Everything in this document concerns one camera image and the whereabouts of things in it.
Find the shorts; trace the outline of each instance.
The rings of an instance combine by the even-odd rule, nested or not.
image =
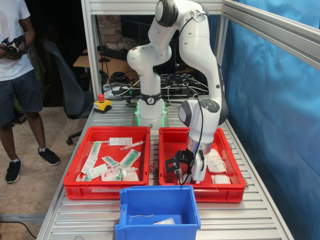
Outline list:
[[[42,110],[38,84],[34,71],[12,80],[0,81],[0,126],[15,118],[15,97],[24,113],[38,113]]]

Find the blue plastic crate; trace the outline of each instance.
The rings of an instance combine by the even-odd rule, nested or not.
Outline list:
[[[201,227],[194,188],[189,185],[129,187],[121,190],[120,201],[116,240],[195,240]],[[175,224],[153,225],[169,218]]]

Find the desk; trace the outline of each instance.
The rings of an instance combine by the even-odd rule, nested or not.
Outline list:
[[[98,59],[101,59],[100,51],[97,51]],[[122,61],[116,58],[112,57],[106,57],[107,59],[110,59],[106,64],[108,66],[109,74],[112,76],[115,72],[123,72],[126,73],[125,75],[128,76],[130,79],[134,79],[136,82],[139,80],[139,76],[136,71],[134,71],[126,61]],[[102,70],[102,64],[103,65],[103,72],[105,74],[107,73],[106,65],[104,62],[99,62],[99,69]],[[73,64],[74,67],[80,67],[80,68],[90,68],[90,62],[88,56],[79,56],[78,59]]]
[[[63,179],[89,127],[132,126],[135,109],[126,104],[126,101],[113,101],[112,109],[106,114],[91,111],[37,240],[75,240],[77,236],[84,240],[116,239],[115,224],[119,222],[121,214],[120,201],[118,199],[68,199]],[[171,127],[185,126],[179,120],[179,113],[175,107],[168,106],[167,112]],[[219,127],[229,142],[247,187],[243,194],[243,201],[239,203],[197,203],[201,229],[197,230],[196,240],[293,240],[286,223],[228,120]],[[158,160],[159,132],[151,130],[150,164],[157,164]],[[149,185],[158,184],[158,176],[149,175]]]

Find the red plastic crate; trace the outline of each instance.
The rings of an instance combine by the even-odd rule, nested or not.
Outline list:
[[[159,130],[159,183],[160,185],[179,185],[174,171],[166,173],[165,161],[174,158],[177,151],[186,149],[188,127],[163,127]],[[234,202],[242,201],[246,182],[241,174],[236,159],[230,149],[224,131],[218,128],[214,133],[212,149],[216,149],[224,160],[231,184],[213,184],[208,168],[203,181],[193,186],[197,202]],[[182,174],[187,172],[187,165],[181,164]]]
[[[132,138],[133,143],[145,141],[143,145],[133,147],[141,152],[140,158],[132,167],[136,171],[140,181],[102,181],[97,177],[92,181],[76,181],[77,176],[87,160],[94,141],[107,141],[109,138]],[[98,160],[95,167],[104,164],[101,157],[110,156],[116,161],[121,161],[132,149],[120,150],[123,146],[101,145]],[[149,184],[149,160],[150,160],[150,128],[143,126],[92,126],[89,127],[72,160],[72,163],[63,180],[66,196],[69,199],[120,199],[121,189],[133,186],[147,186]]]

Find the blue backdrop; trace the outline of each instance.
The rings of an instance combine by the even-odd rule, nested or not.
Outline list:
[[[319,28],[319,0],[240,2]],[[320,239],[320,71],[229,22],[222,74],[228,119],[293,237]]]

